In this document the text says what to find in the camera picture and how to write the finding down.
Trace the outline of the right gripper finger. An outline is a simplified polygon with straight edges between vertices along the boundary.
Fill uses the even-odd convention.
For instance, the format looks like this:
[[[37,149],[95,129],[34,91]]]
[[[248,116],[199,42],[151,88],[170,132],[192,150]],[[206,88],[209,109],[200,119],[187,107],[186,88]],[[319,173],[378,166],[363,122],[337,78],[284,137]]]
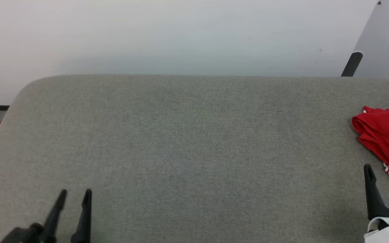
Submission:
[[[389,217],[389,209],[385,206],[378,191],[376,185],[377,179],[371,165],[365,164],[363,171],[368,219],[373,220],[375,217]]]

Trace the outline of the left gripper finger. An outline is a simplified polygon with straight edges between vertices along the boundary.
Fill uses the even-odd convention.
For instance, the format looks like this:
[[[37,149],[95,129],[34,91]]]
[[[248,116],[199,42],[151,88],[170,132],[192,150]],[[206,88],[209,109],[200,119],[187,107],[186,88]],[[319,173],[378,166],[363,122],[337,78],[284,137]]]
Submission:
[[[56,243],[56,231],[58,228],[58,223],[60,219],[60,213],[63,211],[65,201],[67,196],[67,190],[61,190],[59,196],[57,197],[48,217],[44,223],[44,229],[42,232],[42,242],[43,243]]]
[[[92,224],[92,191],[87,189],[82,200],[82,212],[78,221],[76,232],[71,236],[72,243],[91,242]]]

